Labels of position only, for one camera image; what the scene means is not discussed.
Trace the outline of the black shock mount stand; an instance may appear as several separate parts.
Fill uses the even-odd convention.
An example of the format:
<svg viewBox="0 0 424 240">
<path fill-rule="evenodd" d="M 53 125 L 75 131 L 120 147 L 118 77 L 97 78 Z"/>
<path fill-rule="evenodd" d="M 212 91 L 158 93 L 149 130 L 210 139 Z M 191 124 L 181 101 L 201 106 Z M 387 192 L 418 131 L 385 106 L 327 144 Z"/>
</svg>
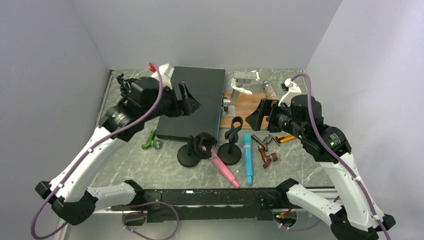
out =
<svg viewBox="0 0 424 240">
<path fill-rule="evenodd" d="M 201 160 L 212 157 L 212 150 L 216 144 L 216 138 L 207 132 L 201 132 L 196 136 L 190 135 L 187 144 L 179 148 L 177 160 L 183 167 L 193 168 Z"/>
</svg>

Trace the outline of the black clip microphone stand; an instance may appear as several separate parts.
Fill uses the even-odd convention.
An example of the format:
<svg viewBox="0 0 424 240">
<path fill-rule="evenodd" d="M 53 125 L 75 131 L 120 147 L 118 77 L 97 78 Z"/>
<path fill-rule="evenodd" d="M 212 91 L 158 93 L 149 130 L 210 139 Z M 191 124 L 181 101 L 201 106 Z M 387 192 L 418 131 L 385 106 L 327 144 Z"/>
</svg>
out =
<svg viewBox="0 0 424 240">
<path fill-rule="evenodd" d="M 243 128 L 243 118 L 236 116 L 231 121 L 231 127 L 225 132 L 224 138 L 228 140 L 227 143 L 222 144 L 217 152 L 217 155 L 222 162 L 227 166 L 233 166 L 237 164 L 241 157 L 241 149 L 237 146 L 239 141 L 239 131 Z"/>
</svg>

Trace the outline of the black tripod microphone stand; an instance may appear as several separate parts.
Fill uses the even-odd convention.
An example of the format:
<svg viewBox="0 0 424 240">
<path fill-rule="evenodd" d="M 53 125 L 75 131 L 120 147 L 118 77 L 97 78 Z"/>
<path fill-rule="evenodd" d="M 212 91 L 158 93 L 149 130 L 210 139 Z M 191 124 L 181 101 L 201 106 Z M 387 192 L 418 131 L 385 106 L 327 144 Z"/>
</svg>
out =
<svg viewBox="0 0 424 240">
<path fill-rule="evenodd" d="M 127 98 L 131 93 L 132 83 L 136 82 L 138 78 L 124 78 L 124 74 L 116 76 L 119 84 L 120 94 L 123 98 Z"/>
</svg>

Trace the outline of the blue microphone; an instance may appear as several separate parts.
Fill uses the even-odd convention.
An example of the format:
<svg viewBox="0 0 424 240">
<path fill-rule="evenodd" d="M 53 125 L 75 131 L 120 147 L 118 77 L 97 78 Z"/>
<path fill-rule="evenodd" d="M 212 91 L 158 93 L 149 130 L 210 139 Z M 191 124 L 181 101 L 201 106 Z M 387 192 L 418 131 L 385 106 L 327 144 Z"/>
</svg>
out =
<svg viewBox="0 0 424 240">
<path fill-rule="evenodd" d="M 249 186 L 253 184 L 253 158 L 252 158 L 252 138 L 249 133 L 244 133 L 242 136 L 242 145 L 244 152 L 244 169 L 246 181 Z"/>
</svg>

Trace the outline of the pink microphone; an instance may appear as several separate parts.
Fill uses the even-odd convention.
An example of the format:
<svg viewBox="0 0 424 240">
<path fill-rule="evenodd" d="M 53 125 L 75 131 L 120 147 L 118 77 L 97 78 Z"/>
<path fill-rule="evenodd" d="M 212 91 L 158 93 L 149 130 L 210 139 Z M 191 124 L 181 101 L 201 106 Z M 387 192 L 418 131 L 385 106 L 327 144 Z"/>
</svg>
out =
<svg viewBox="0 0 424 240">
<path fill-rule="evenodd" d="M 209 158 L 214 165 L 218 168 L 218 170 L 222 173 L 222 175 L 226 178 L 226 180 L 234 186 L 236 189 L 240 187 L 240 183 L 236 179 L 236 177 L 233 175 L 233 173 L 229 170 L 229 168 L 224 164 L 224 162 L 221 160 L 221 158 L 216 153 L 215 149 L 212 148 L 211 150 L 211 157 Z"/>
</svg>

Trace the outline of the silver mesh glitter microphone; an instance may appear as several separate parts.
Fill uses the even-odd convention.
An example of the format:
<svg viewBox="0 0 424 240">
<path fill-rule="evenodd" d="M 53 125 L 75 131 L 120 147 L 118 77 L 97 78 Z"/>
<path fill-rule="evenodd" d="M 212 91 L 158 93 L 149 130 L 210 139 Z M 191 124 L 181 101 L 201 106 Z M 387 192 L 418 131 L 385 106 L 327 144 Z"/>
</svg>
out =
<svg viewBox="0 0 424 240">
<path fill-rule="evenodd" d="M 279 96 L 274 90 L 270 80 L 266 79 L 262 81 L 262 89 L 264 90 L 267 99 L 269 100 L 279 99 Z"/>
</svg>

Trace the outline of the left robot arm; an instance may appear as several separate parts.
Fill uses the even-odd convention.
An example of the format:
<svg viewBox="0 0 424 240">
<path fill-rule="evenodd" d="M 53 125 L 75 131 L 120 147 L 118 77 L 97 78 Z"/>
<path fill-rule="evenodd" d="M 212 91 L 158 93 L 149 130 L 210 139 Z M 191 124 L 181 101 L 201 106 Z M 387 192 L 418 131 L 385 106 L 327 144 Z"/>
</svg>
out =
<svg viewBox="0 0 424 240">
<path fill-rule="evenodd" d="M 119 102 L 106 111 L 90 140 L 66 169 L 35 188 L 56 215 L 73 226 L 107 207 L 126 205 L 131 210 L 139 209 L 145 201 L 145 192 L 135 181 L 92 187 L 94 177 L 117 150 L 144 129 L 147 121 L 160 116 L 190 116 L 201 106 L 185 82 L 178 84 L 181 93 L 178 99 L 168 80 L 123 75 L 116 79 L 121 92 Z"/>
</svg>

